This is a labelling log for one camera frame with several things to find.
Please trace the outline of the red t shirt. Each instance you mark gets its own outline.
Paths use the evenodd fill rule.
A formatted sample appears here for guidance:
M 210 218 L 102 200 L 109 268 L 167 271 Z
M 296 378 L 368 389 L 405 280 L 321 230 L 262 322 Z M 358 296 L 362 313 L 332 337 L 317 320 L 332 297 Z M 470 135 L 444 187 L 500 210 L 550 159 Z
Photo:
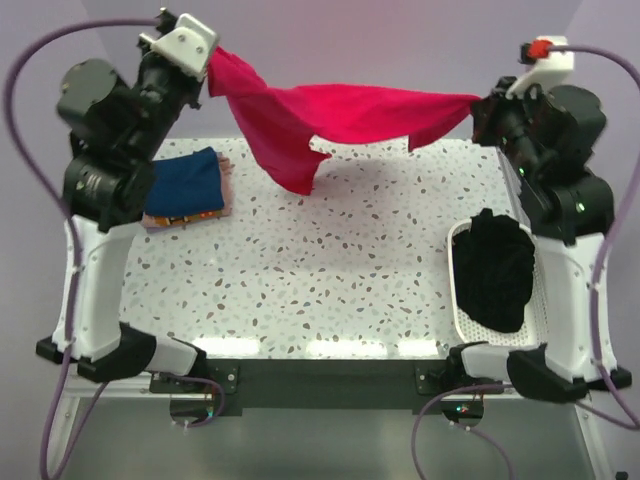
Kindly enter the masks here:
M 237 55 L 219 48 L 208 65 L 208 90 L 227 100 L 258 165 L 284 189 L 308 195 L 325 155 L 313 137 L 363 145 L 405 137 L 414 150 L 444 137 L 478 96 L 351 84 L 268 85 Z

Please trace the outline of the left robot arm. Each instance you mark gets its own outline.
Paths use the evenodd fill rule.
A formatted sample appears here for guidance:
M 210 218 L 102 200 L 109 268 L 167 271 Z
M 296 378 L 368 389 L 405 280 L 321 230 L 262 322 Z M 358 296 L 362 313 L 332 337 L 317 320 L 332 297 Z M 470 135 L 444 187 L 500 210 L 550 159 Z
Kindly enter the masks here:
M 94 383 L 142 372 L 171 375 L 185 392 L 207 380 L 205 353 L 163 340 L 120 319 L 122 281 L 147 196 L 153 159 L 184 107 L 198 107 L 209 55 L 145 47 L 136 83 L 128 86 L 107 61 L 68 70 L 57 103 L 70 128 L 73 158 L 65 170 L 62 205 L 67 266 L 61 316 L 36 344 L 39 357 L 76 363 Z

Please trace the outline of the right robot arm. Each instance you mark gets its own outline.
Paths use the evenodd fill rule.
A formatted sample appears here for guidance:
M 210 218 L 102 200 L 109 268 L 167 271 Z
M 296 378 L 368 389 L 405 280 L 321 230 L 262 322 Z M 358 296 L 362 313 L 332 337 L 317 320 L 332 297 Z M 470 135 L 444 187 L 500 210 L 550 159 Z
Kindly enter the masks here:
M 573 403 L 625 389 L 606 311 L 613 192 L 587 167 L 606 117 L 573 85 L 498 80 L 471 107 L 472 140 L 494 147 L 516 183 L 519 218 L 484 209 L 447 238 L 460 343 L 439 381 L 459 393 L 508 383 L 531 400 Z

